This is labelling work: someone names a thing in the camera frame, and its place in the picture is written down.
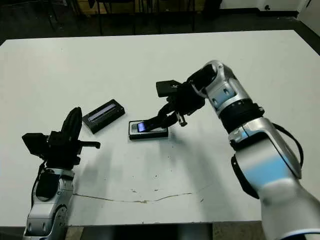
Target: crack on table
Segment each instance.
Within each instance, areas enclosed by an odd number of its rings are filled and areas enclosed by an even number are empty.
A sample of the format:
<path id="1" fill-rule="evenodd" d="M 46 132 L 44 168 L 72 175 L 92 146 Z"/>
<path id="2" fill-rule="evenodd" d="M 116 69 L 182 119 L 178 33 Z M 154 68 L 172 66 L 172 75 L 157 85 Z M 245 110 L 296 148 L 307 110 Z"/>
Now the crack on table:
<path id="1" fill-rule="evenodd" d="M 183 196 L 183 195 L 190 195 L 190 194 L 193 194 L 193 193 L 192 192 L 185 192 L 185 193 L 180 193 L 180 194 L 164 196 L 164 197 L 161 197 L 161 198 L 156 199 L 156 200 L 135 200 L 135 201 L 116 200 L 116 199 L 110 199 L 110 198 L 105 198 L 105 197 L 83 195 L 83 194 L 79 194 L 79 193 L 73 193 L 72 195 L 79 196 L 79 197 L 84 197 L 84 198 L 90 198 L 90 199 L 105 200 L 105 201 L 110 201 L 110 202 L 147 204 L 147 203 L 156 203 L 156 202 L 159 202 L 159 201 L 164 200 L 164 199 L 179 197 L 179 196 Z"/>

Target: card reader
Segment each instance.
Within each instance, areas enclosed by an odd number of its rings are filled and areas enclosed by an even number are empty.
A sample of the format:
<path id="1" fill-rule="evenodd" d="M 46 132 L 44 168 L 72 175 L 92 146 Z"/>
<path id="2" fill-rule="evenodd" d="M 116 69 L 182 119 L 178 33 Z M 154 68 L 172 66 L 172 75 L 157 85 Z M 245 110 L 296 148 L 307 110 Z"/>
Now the card reader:
<path id="1" fill-rule="evenodd" d="M 85 115 L 82 120 L 91 132 L 95 134 L 123 114 L 125 114 L 124 107 L 112 99 Z"/>

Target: dark floor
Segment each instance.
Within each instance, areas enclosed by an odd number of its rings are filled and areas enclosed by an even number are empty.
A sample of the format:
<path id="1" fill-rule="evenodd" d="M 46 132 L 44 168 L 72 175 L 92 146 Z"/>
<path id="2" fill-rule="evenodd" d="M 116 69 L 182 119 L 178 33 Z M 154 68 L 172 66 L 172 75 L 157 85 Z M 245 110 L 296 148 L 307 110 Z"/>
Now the dark floor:
<path id="1" fill-rule="evenodd" d="M 75 17 L 70 8 L 54 4 L 58 22 L 53 15 L 50 26 L 47 14 L 37 2 L 4 5 L 0 9 L 0 44 L 6 39 L 88 37 L 99 36 L 98 17 Z M 188 13 L 163 13 L 160 16 L 161 34 L 192 33 L 192 16 Z M 103 15 L 103 35 L 132 35 L 133 16 Z M 158 18 L 154 14 L 136 14 L 137 35 L 159 34 Z M 320 54 L 320 37 L 293 16 L 260 16 L 256 13 L 220 14 L 214 19 L 195 15 L 195 32 L 230 32 L 256 30 L 295 30 Z"/>

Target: black case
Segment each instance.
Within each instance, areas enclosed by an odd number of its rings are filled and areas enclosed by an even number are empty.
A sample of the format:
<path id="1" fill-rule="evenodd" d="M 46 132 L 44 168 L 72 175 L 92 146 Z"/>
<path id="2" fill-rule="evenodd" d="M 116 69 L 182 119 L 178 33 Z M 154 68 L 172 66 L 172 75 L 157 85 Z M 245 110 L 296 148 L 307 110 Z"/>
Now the black case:
<path id="1" fill-rule="evenodd" d="M 151 138 L 167 138 L 169 136 L 168 128 L 166 128 L 166 131 L 162 132 L 148 132 L 148 133 L 130 133 L 130 123 L 133 122 L 143 122 L 144 120 L 136 120 L 136 121 L 129 121 L 129 127 L 128 127 L 128 135 L 130 140 L 136 140 L 136 139 L 151 139 Z"/>
<path id="2" fill-rule="evenodd" d="M 95 121 L 90 121 L 89 118 L 98 113 L 99 111 L 103 110 L 107 106 L 114 104 L 115 106 L 112 107 L 107 112 L 103 113 L 101 116 L 99 116 Z M 97 109 L 91 111 L 87 115 L 85 115 L 82 118 L 82 121 L 89 127 L 91 132 L 95 134 L 99 130 L 103 129 L 108 124 L 112 123 L 114 120 L 118 119 L 122 115 L 125 114 L 125 109 L 123 106 L 121 106 L 116 100 L 112 99 L 108 101 L 107 103 L 103 104 L 102 106 L 98 107 Z"/>

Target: black box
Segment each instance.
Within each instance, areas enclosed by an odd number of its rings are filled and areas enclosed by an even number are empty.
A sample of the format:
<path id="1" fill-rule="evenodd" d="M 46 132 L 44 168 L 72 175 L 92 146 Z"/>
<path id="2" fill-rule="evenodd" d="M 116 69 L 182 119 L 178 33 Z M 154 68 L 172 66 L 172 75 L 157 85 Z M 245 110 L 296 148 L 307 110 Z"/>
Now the black box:
<path id="1" fill-rule="evenodd" d="M 112 99 L 85 115 L 82 120 L 95 134 L 123 114 L 125 114 L 124 107 Z"/>
<path id="2" fill-rule="evenodd" d="M 138 132 L 137 124 L 143 122 L 140 121 L 129 121 L 129 139 L 136 140 L 136 139 L 151 139 L 151 138 L 167 138 L 169 135 L 168 128 L 156 128 L 148 132 Z"/>

